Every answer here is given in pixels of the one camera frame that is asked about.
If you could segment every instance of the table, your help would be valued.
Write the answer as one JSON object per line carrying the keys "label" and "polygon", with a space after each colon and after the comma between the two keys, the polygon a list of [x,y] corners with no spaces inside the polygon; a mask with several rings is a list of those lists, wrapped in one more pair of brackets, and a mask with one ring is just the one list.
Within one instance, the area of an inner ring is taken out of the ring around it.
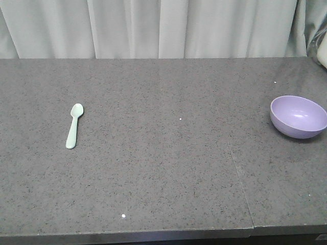
{"label": "table", "polygon": [[0,74],[1,244],[327,232],[327,133],[291,139],[269,118],[284,94],[327,107],[310,58],[0,60]]}

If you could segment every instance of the purple bowl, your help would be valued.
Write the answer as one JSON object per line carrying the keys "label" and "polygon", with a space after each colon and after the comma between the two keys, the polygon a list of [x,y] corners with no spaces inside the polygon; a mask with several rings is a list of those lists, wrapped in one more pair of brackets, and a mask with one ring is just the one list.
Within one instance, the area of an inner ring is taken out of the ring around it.
{"label": "purple bowl", "polygon": [[293,95],[275,98],[270,118],[279,131],[296,139],[314,137],[327,127],[327,112],[320,105]]}

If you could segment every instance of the bowl rim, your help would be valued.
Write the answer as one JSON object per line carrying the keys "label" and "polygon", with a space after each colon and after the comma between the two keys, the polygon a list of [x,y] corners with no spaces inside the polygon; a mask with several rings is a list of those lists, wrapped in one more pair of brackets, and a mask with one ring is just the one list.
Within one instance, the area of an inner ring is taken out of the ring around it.
{"label": "bowl rim", "polygon": [[283,98],[283,97],[297,97],[297,98],[300,98],[300,99],[303,99],[303,100],[309,101],[309,102],[315,104],[316,106],[320,107],[320,108],[324,111],[324,113],[325,113],[325,115],[326,115],[326,118],[327,118],[327,112],[326,112],[326,110],[325,110],[321,105],[317,104],[316,102],[311,101],[311,100],[309,100],[309,99],[307,99],[307,98],[304,98],[304,97],[301,97],[301,96],[296,96],[296,95],[282,95],[282,96],[279,96],[279,97],[273,99],[273,101],[270,103],[270,112],[271,112],[271,113],[272,113],[272,114],[273,114],[273,115],[274,115],[274,116],[275,116],[279,121],[281,121],[281,122],[284,123],[285,125],[289,126],[290,128],[293,128],[293,129],[296,129],[296,130],[300,130],[300,131],[304,131],[304,132],[318,132],[318,131],[321,131],[321,130],[324,130],[325,128],[327,128],[327,121],[326,121],[325,126],[322,127],[321,129],[318,129],[318,130],[303,130],[303,129],[295,128],[295,127],[293,127],[293,126],[291,126],[291,125],[285,123],[283,120],[281,120],[279,117],[277,117],[276,114],[274,113],[274,111],[272,110],[272,104],[273,104],[276,100],[278,100],[278,99],[280,99],[280,98]]}

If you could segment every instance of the spoon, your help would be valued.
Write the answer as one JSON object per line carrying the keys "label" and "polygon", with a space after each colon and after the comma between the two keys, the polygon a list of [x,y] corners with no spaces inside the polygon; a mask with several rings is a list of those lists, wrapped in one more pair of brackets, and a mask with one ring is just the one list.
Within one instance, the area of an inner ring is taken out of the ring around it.
{"label": "spoon", "polygon": [[66,148],[72,149],[76,145],[76,133],[77,133],[77,119],[83,115],[84,109],[81,104],[74,104],[72,111],[71,111],[71,116],[73,117],[71,129],[69,130],[68,133],[68,138],[66,141]]}

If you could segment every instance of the curtain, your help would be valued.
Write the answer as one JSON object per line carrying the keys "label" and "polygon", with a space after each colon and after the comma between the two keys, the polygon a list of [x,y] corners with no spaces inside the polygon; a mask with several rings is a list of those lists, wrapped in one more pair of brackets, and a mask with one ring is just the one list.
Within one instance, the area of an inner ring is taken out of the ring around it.
{"label": "curtain", "polygon": [[327,1],[0,0],[0,10],[0,58],[296,57]]}

